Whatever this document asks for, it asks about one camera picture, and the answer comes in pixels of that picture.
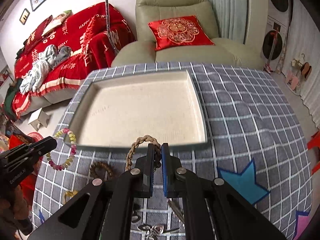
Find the silver hair clip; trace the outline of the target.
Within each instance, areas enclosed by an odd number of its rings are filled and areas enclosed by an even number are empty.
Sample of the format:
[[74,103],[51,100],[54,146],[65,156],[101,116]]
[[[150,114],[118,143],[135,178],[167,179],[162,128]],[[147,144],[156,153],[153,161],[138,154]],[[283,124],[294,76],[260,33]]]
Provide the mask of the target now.
[[185,224],[184,214],[180,207],[172,200],[172,198],[167,199],[168,206],[172,209],[174,215],[179,219],[182,224]]

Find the white curtain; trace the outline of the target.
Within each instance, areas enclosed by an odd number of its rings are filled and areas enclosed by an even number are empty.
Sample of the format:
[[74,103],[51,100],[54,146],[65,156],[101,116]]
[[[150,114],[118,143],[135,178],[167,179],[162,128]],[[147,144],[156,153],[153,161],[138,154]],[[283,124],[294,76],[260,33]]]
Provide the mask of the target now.
[[219,36],[244,43],[248,0],[210,0],[217,19]]

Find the pink crystal hair clip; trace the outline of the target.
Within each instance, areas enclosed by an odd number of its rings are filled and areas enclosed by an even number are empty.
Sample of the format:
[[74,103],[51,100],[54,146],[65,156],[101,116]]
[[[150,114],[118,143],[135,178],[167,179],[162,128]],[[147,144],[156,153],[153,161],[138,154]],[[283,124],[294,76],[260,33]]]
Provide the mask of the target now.
[[145,239],[157,240],[157,237],[164,232],[164,225],[162,224],[156,224],[153,226],[146,225],[145,229],[146,229]]

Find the red blanket sofa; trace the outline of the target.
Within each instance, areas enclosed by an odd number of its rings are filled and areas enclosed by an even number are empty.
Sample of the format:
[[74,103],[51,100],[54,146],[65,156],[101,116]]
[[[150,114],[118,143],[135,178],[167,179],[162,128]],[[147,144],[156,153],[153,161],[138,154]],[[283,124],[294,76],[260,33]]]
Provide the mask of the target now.
[[15,81],[7,90],[3,112],[12,121],[75,94],[87,75],[111,66],[121,50],[135,41],[122,14],[101,2],[69,16],[46,18],[24,42],[14,64]]

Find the light blue clothes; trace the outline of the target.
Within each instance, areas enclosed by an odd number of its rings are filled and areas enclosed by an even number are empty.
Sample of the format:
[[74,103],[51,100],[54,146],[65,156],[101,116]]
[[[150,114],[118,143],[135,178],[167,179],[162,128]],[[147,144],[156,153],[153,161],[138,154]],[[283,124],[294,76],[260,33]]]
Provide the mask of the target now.
[[20,84],[20,93],[27,94],[36,92],[41,87],[51,70],[54,70],[60,63],[71,56],[72,49],[69,46],[62,46],[60,49],[53,44],[39,53],[39,58],[33,63],[31,70],[23,78]]

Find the white small stool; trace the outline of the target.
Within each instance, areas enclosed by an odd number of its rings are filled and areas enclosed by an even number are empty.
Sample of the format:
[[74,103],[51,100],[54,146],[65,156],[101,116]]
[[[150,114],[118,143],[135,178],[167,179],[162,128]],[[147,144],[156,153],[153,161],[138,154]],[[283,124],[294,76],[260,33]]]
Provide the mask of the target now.
[[49,119],[50,116],[43,111],[43,108],[40,108],[31,114],[28,124],[35,129],[35,131],[38,131],[40,126],[48,127]]

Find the cream jewelry tray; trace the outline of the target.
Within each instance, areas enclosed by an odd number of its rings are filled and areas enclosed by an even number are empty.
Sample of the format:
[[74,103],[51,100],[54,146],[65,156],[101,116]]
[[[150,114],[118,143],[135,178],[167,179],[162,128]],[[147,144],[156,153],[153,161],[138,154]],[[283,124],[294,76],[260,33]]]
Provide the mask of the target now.
[[144,135],[176,150],[208,141],[200,100],[186,69],[92,82],[68,128],[78,147],[90,150],[127,150]]

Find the red embroidered cushion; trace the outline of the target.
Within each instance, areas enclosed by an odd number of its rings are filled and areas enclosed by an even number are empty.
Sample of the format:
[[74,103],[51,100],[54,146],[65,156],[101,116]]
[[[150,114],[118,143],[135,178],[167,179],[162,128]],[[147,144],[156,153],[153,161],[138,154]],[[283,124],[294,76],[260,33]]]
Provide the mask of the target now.
[[156,40],[155,51],[179,46],[215,45],[194,15],[153,21],[148,26]]

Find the washing machine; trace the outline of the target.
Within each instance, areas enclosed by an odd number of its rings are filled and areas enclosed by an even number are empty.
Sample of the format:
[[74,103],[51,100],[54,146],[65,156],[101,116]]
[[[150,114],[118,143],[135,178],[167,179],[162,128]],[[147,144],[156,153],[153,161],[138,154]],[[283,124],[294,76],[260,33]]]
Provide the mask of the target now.
[[273,71],[276,70],[284,49],[290,12],[290,0],[268,0],[267,24],[260,55]]

